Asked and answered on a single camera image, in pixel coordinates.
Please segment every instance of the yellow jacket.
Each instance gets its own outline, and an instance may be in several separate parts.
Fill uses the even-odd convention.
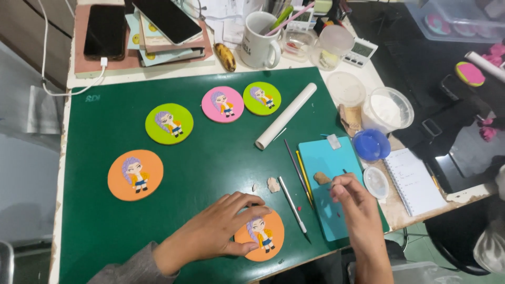
[[[231,104],[231,103],[226,103],[226,104],[227,104],[230,108],[233,108],[233,104]],[[225,110],[225,109],[226,109],[226,108],[225,108],[223,105],[221,105],[221,114],[223,114],[223,112],[224,112],[224,110]]]
[[[268,95],[268,94],[266,94],[265,96],[266,96],[269,100],[271,100],[271,99],[272,99],[272,96],[270,96],[270,95]],[[267,100],[266,100],[265,98],[261,98],[261,101],[263,102],[263,104],[264,104],[265,106],[267,105]]]
[[[267,235],[268,238],[271,238],[272,237],[272,231],[271,230],[268,230],[268,229],[264,229],[263,230],[265,232],[265,234]],[[266,241],[263,239],[263,235],[262,234],[258,234],[258,241],[260,241],[260,247],[263,246],[263,241]]]
[[[181,122],[180,122],[180,121],[178,121],[178,120],[174,120],[174,124],[175,124],[175,125],[177,125],[177,126],[181,126]],[[173,127],[169,124],[169,125],[168,125],[168,130],[169,130],[170,132],[172,132],[172,130],[173,130],[173,129],[174,129],[174,128],[173,128]]]
[[[140,173],[140,176],[142,177],[143,180],[146,180],[149,178],[149,174],[146,173],[146,172],[141,172]],[[136,175],[133,175],[133,178],[131,178],[131,184],[132,185],[135,185],[135,183],[137,182],[137,176]]]

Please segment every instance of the white smartphone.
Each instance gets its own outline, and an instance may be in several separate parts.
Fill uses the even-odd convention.
[[[132,0],[132,3],[174,45],[182,45],[203,32],[170,0]]]

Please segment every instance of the white cable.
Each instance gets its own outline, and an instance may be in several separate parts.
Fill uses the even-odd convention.
[[[42,5],[42,2],[40,0],[38,0],[38,3],[40,4],[40,7],[42,8],[42,13],[44,14],[44,19],[45,19],[44,52],[43,52],[43,57],[42,57],[42,87],[44,88],[45,92],[48,93],[51,96],[73,96],[75,94],[80,94],[80,93],[83,93],[83,92],[87,91],[89,88],[91,88],[96,83],[98,83],[98,81],[104,75],[105,67],[107,67],[107,57],[102,57],[102,59],[100,61],[100,65],[102,66],[102,73],[100,74],[100,76],[91,85],[89,85],[88,87],[80,90],[79,92],[53,93],[53,92],[49,91],[47,89],[47,87],[45,86],[46,79],[44,77],[44,74],[45,74],[45,54],[46,54],[46,48],[47,48],[47,28],[48,28],[48,22],[47,22],[47,15],[45,13],[44,6]]]
[[[74,14],[74,11],[72,10],[72,6],[70,6],[70,3],[68,3],[68,0],[65,0],[65,2],[67,2],[67,6],[68,6],[68,9],[70,10],[70,14],[72,14],[72,17],[75,18],[75,14]]]

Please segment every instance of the white desk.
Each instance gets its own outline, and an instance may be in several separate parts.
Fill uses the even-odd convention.
[[[97,2],[97,0],[81,0],[80,4],[88,4],[88,2]],[[346,19],[344,25],[355,35],[353,28],[350,26],[349,21]],[[209,30],[210,41],[214,42],[214,37]],[[251,69],[241,62],[237,51],[233,52],[237,61],[237,69],[235,72],[251,72],[258,70],[269,70],[269,69]],[[78,86],[89,85],[92,79],[77,79],[74,74],[74,57],[75,54],[75,40],[72,40],[72,50],[70,57],[70,71],[68,74],[67,88],[74,88]],[[305,63],[299,63],[286,58],[282,58],[279,65],[277,65],[274,70],[278,69],[288,69],[288,68],[300,68],[300,67],[310,67],[313,66],[310,61]],[[356,77],[358,77],[361,82],[365,85],[367,93],[370,93],[373,89],[384,86],[382,80],[377,74],[372,62],[369,62],[364,68],[358,68],[351,64],[342,63],[336,69],[336,71],[349,72]],[[136,82],[144,80],[155,80],[155,79],[165,79],[165,78],[175,78],[175,77],[186,77],[186,76],[198,76],[198,75],[208,75],[208,74],[222,74],[226,73],[222,67],[219,60],[216,59],[215,66],[198,67],[198,68],[186,68],[175,71],[168,72],[157,72],[157,73],[144,73],[135,75],[120,75],[120,76],[110,76],[105,77],[101,84],[116,84],[124,82]],[[332,72],[321,71],[321,76],[323,79],[327,79]],[[61,235],[62,235],[62,211],[63,211],[63,185],[64,185],[64,174],[65,174],[65,156],[67,150],[67,133],[69,128],[69,117],[70,117],[70,102],[72,98],[68,98],[65,103],[64,112],[64,132],[62,135],[61,143],[61,157],[60,157],[60,170],[58,173],[58,191],[57,191],[57,201],[56,201],[56,213],[55,213],[55,227],[53,233],[53,250],[52,250],[52,260],[49,273],[49,284],[57,284],[60,274],[60,253],[61,253]],[[403,149],[404,146],[395,138],[391,138],[392,150]],[[447,205],[443,208],[433,210],[423,215],[416,217],[410,217],[399,198],[398,192],[394,187],[389,174],[385,171],[384,164],[382,161],[373,163],[374,166],[381,168],[389,179],[390,193],[388,198],[385,200],[380,200],[379,204],[384,212],[386,220],[391,227],[391,231],[404,228],[406,226],[415,224],[417,222],[423,221],[425,219],[431,218],[433,216],[439,215],[441,213],[450,211],[457,207],[463,206],[465,204],[477,201],[484,197],[487,197],[496,192],[495,185],[479,185],[468,190],[456,193],[456,194],[443,194],[445,199],[448,201]]]

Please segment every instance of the green cutting mat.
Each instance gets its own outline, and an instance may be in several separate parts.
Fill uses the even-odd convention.
[[[213,87],[225,85],[242,93],[255,81],[276,86],[282,104],[271,116],[244,110],[230,124],[209,120],[200,103]],[[287,130],[264,150],[254,141],[289,103],[313,82],[317,91],[288,123]],[[176,103],[194,117],[194,128],[182,143],[165,146],[147,136],[144,122],[156,106]],[[311,210],[283,139],[291,150],[321,133],[345,135],[337,110],[316,67],[194,76],[96,86],[72,97],[65,166],[65,191],[60,260],[60,284],[86,283],[109,263],[123,263],[148,242],[160,243],[192,216],[226,193],[256,193],[274,208],[285,227],[280,252],[265,262],[220,257],[186,265],[177,283],[245,283],[342,248],[348,239],[327,242],[317,214]],[[164,165],[158,189],[145,199],[125,202],[107,187],[110,165],[135,149],[156,153]],[[269,177],[282,176],[309,244],[282,191],[271,194]],[[384,230],[389,230],[382,216]]]

